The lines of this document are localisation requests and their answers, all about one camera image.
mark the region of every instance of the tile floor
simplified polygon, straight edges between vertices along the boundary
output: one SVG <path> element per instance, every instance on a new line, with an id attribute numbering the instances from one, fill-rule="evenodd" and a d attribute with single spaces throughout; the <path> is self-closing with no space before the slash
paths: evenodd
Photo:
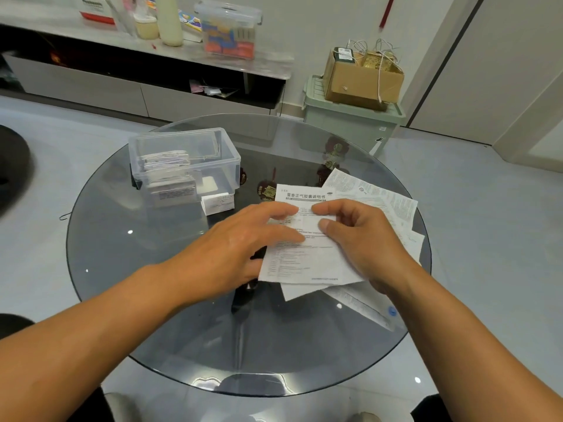
<path id="1" fill-rule="evenodd" d="M 4 97 L 0 124 L 27 140 L 35 163 L 29 189 L 0 218 L 0 312 L 38 321 L 78 302 L 59 216 L 109 155 L 151 127 Z M 380 160 L 419 200 L 433 275 L 563 394 L 563 175 L 508 164 L 482 144 L 409 129 L 388 142 Z M 104 388 L 132 397 L 146 421 L 252 415 L 268 422 L 340 422 L 356 411 L 404 421 L 436 390 L 410 337 L 359 376 L 303 396 L 220 396 L 130 359 Z"/>

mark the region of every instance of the small jar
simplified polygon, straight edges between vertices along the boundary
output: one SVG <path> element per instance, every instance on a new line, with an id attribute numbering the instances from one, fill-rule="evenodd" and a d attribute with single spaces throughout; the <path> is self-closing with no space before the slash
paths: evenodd
<path id="1" fill-rule="evenodd" d="M 141 16 L 134 14 L 137 34 L 143 40 L 156 40 L 158 38 L 158 23 L 154 16 Z"/>

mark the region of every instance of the cardboard box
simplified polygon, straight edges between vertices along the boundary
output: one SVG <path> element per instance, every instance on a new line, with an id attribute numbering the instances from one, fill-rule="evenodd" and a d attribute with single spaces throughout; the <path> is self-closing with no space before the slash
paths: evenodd
<path id="1" fill-rule="evenodd" d="M 383 102 L 397 103 L 405 76 L 396 67 L 381 71 L 379 94 Z M 324 98 L 328 101 L 381 109 L 377 100 L 378 70 L 364 68 L 358 63 L 336 62 L 332 49 L 324 69 Z"/>

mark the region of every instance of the person's left hand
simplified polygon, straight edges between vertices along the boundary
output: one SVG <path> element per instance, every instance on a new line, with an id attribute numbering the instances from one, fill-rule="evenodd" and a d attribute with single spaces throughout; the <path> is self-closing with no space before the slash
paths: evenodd
<path id="1" fill-rule="evenodd" d="M 162 262 L 163 287 L 171 287 L 181 304 L 222 295 L 258 277 L 262 259 L 250 260 L 257 250 L 279 241 L 302 242 L 295 229 L 268 224 L 284 219 L 298 208 L 272 201 L 254 204 L 215 224 L 178 255 Z"/>

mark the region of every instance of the glass tabletop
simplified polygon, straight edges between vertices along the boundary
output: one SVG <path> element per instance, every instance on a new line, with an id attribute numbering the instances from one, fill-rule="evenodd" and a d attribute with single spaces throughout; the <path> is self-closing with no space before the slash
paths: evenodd
<path id="1" fill-rule="evenodd" d="M 132 183 L 127 146 L 97 169 L 78 196 L 67 232 L 67 260 L 80 299 L 138 268 L 178 253 L 241 208 L 273 200 L 278 183 L 321 186 L 335 166 L 410 196 L 378 160 L 344 139 L 299 121 L 258 114 L 183 120 L 156 132 L 224 128 L 241 156 L 235 210 L 206 217 L 199 203 L 145 211 Z M 427 235 L 420 213 L 413 230 Z M 420 263 L 430 272 L 424 241 Z M 278 283 L 253 282 L 186 308 L 131 357 L 178 382 L 215 392 L 280 397 L 327 388 L 371 367 L 404 338 L 322 291 L 285 302 Z"/>

